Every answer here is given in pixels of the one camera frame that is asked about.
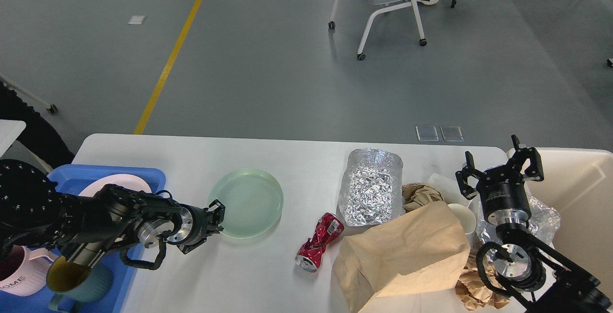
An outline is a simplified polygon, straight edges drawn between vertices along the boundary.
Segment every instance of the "teal mug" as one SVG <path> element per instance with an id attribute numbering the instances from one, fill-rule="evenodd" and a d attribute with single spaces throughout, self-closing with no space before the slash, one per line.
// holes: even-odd
<path id="1" fill-rule="evenodd" d="M 49 302 L 49 309 L 61 313 L 77 313 L 88 302 L 102 299 L 113 284 L 113 272 L 99 263 L 93 269 L 70 263 L 65 257 L 53 262 L 46 274 L 46 285 L 55 292 Z M 70 311 L 59 308 L 62 299 L 75 300 Z"/>

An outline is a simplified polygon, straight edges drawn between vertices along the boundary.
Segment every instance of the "crumpled paper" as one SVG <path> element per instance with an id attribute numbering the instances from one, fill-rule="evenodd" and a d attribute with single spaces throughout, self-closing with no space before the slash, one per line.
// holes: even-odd
<path id="1" fill-rule="evenodd" d="M 453 288 L 470 246 L 444 202 L 346 236 L 332 270 L 352 313 L 381 300 Z"/>
<path id="2" fill-rule="evenodd" d="M 402 186 L 402 197 L 405 199 L 407 212 L 421 208 L 431 202 L 444 201 L 443 196 L 432 186 L 416 182 Z"/>
<path id="3" fill-rule="evenodd" d="M 486 273 L 490 282 L 496 287 L 502 287 L 496 280 L 496 269 L 492 263 L 486 264 Z M 455 295 L 462 301 L 467 311 L 474 311 L 486 305 L 501 309 L 510 301 L 506 296 L 495 294 L 486 288 L 477 272 L 477 250 L 472 249 L 466 265 L 455 284 Z"/>

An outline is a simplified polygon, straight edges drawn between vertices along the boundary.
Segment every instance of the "crushed can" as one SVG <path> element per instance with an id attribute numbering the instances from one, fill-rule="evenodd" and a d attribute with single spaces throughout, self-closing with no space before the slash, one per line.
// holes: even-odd
<path id="1" fill-rule="evenodd" d="M 317 272 L 326 245 L 343 233 L 344 225 L 333 213 L 324 213 L 317 222 L 315 233 L 300 247 L 296 254 L 296 264 L 308 272 Z"/>

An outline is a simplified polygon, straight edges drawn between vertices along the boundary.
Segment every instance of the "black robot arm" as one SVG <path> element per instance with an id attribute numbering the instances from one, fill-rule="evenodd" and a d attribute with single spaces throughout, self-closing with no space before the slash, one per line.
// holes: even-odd
<path id="1" fill-rule="evenodd" d="M 167 243 L 187 254 L 223 230 L 219 201 L 198 208 L 114 184 L 94 197 L 77 197 L 55 192 L 55 185 L 27 163 L 0 160 L 0 261 L 12 245 L 57 246 L 68 261 L 90 268 L 120 251 L 126 265 L 157 269 Z M 127 258 L 138 244 L 159 246 L 156 261 Z"/>
<path id="2" fill-rule="evenodd" d="M 515 153 L 505 165 L 481 172 L 466 152 L 466 164 L 455 174 L 464 197 L 480 195 L 484 218 L 496 226 L 503 243 L 488 242 L 479 249 L 479 277 L 491 291 L 513 296 L 527 313 L 605 313 L 611 301 L 596 288 L 600 281 L 528 231 L 532 213 L 523 185 L 526 180 L 542 181 L 545 176 L 538 151 L 521 146 L 515 135 L 512 141 Z M 522 174 L 527 160 L 530 163 Z M 478 180 L 474 188 L 468 184 L 469 177 Z M 490 251 L 494 251 L 496 280 L 503 289 L 495 287 L 486 275 L 483 261 Z M 537 300 L 534 291 L 545 284 L 543 264 L 553 269 L 556 282 Z M 532 293 L 532 300 L 523 297 L 524 291 Z"/>

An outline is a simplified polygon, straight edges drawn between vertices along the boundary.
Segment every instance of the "white bin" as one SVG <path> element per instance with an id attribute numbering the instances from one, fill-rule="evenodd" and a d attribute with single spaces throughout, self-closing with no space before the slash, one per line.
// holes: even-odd
<path id="1" fill-rule="evenodd" d="M 537 149 L 545 180 L 527 185 L 534 197 L 561 215 L 556 250 L 598 278 L 598 289 L 613 298 L 613 154 Z"/>

